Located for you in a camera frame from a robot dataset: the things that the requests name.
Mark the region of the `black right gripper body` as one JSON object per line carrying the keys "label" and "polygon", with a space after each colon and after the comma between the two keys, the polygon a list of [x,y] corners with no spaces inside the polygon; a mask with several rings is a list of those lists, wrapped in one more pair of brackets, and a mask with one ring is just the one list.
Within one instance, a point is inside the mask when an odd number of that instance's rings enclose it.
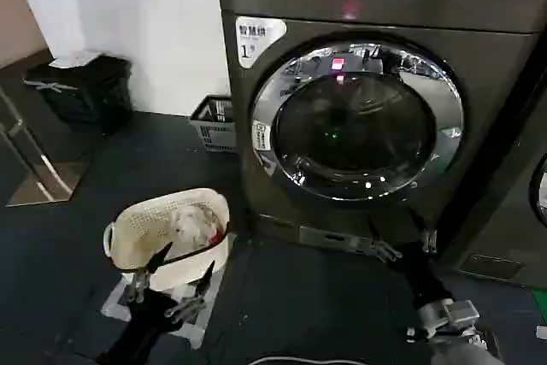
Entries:
{"label": "black right gripper body", "polygon": [[401,244],[396,251],[398,257],[391,266],[407,280],[416,309],[453,298],[452,293],[433,272],[429,255],[423,251],[420,242]]}

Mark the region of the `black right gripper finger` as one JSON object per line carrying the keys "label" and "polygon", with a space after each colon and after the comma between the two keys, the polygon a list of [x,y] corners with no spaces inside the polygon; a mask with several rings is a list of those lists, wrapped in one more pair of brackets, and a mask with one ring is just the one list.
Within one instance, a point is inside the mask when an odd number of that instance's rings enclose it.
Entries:
{"label": "black right gripper finger", "polygon": [[378,258],[381,262],[396,262],[403,257],[403,254],[385,242],[379,235],[376,226],[370,216],[367,217],[370,237],[360,237],[357,242],[357,249],[366,256]]}
{"label": "black right gripper finger", "polygon": [[423,251],[437,253],[437,228],[414,209],[409,209],[409,215],[420,232]]}

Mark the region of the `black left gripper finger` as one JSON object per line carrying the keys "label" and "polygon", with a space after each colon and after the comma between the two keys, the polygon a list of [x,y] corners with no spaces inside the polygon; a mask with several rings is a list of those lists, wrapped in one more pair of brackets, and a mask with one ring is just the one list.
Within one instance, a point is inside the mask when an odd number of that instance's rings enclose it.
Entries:
{"label": "black left gripper finger", "polygon": [[189,321],[206,306],[205,296],[209,290],[215,262],[211,262],[204,275],[197,281],[194,294],[183,297],[174,307],[167,309],[164,316],[170,321]]}
{"label": "black left gripper finger", "polygon": [[167,243],[160,251],[155,253],[147,264],[139,268],[132,277],[129,290],[126,294],[127,303],[142,303],[144,301],[144,290],[150,286],[150,277],[164,263],[164,260],[172,248],[173,243]]}

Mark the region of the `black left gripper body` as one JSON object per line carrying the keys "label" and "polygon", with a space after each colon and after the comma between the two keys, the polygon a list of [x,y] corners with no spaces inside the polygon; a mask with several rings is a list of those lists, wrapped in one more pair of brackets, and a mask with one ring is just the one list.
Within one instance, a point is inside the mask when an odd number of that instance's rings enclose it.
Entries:
{"label": "black left gripper body", "polygon": [[144,290],[144,299],[141,303],[131,302],[128,308],[131,314],[129,325],[138,330],[160,330],[164,333],[178,331],[182,328],[182,320],[167,317],[166,312],[175,308],[178,301],[170,295],[151,289]]}

